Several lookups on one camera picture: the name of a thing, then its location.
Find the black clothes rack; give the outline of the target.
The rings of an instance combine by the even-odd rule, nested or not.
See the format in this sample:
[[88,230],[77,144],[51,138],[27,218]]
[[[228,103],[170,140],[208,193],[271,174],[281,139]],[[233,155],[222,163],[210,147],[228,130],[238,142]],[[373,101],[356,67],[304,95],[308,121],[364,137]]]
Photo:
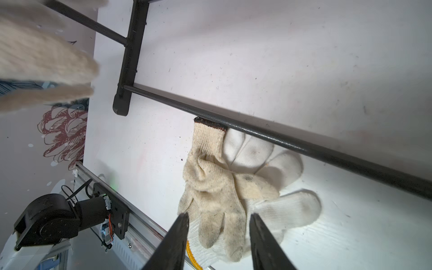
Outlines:
[[124,54],[117,92],[114,96],[112,109],[116,115],[126,117],[129,113],[132,95],[168,105],[186,113],[201,117],[228,128],[244,132],[263,139],[295,153],[308,156],[323,163],[333,165],[345,171],[369,178],[389,187],[411,193],[426,200],[432,199],[432,183],[430,180],[405,172],[388,168],[364,159],[344,154],[330,148],[313,144],[300,138],[285,135],[277,131],[256,126],[250,121],[241,120],[241,114],[227,111],[208,104],[198,103],[181,96],[165,93],[150,87],[136,87],[135,78],[138,72],[138,60],[142,40],[147,25],[150,1],[134,1],[130,15],[127,36],[122,36],[106,26],[96,22],[60,1],[47,1],[45,6],[87,28],[124,46]]

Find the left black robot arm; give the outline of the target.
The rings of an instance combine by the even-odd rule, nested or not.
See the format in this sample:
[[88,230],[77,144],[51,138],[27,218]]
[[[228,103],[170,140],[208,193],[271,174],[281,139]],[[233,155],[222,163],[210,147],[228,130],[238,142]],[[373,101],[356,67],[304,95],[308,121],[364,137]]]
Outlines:
[[32,201],[14,224],[1,253],[3,270],[50,270],[65,267],[63,253],[79,232],[99,227],[96,237],[110,250],[123,240],[130,208],[109,187],[88,180],[69,197],[57,193]]

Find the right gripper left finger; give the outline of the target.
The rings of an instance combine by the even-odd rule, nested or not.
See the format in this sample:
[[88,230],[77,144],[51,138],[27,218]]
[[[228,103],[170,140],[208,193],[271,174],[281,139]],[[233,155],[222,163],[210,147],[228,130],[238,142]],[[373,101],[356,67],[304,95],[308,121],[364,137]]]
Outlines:
[[189,215],[180,214],[142,270],[183,270]]

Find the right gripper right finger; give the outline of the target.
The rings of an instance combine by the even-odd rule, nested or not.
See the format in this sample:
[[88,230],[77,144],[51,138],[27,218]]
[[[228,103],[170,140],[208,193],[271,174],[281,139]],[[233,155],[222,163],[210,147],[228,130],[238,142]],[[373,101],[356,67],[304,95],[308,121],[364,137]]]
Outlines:
[[251,215],[249,231],[254,270],[297,270],[259,214]]

